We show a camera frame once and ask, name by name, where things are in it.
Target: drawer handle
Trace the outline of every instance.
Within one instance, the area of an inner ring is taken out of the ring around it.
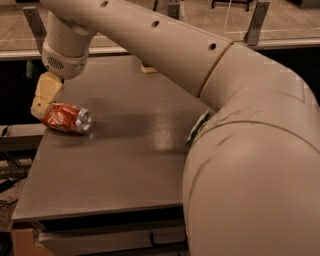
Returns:
[[[185,234],[185,239],[181,242],[173,242],[173,243],[164,243],[164,244],[158,244],[154,241],[154,234],[150,233],[150,243],[153,247],[167,247],[167,246],[179,246],[179,245],[183,245],[188,247],[188,239],[187,239],[187,235]]]

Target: red can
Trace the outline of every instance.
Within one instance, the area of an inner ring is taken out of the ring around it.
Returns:
[[[40,121],[56,130],[83,134],[90,129],[92,118],[85,108],[54,103],[51,110]]]

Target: beige robotic arm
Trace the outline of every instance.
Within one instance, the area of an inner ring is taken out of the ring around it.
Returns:
[[[122,0],[41,0],[43,62],[72,78],[96,31],[218,113],[185,166],[192,256],[319,255],[320,114],[294,72],[228,39]]]

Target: floor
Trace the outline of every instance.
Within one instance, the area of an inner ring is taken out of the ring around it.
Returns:
[[[153,1],[128,0],[152,10]],[[243,4],[217,2],[211,9],[211,0],[185,0],[182,2],[184,21],[201,29],[242,41],[249,27],[254,8],[250,11]],[[159,1],[159,9],[164,1]],[[0,50],[36,49],[36,44],[22,12],[23,5],[0,7]],[[38,6],[44,24],[47,11]],[[301,9],[296,0],[270,0],[270,7],[262,27],[261,40],[288,38],[320,38],[320,9]],[[115,45],[98,34],[92,47]]]

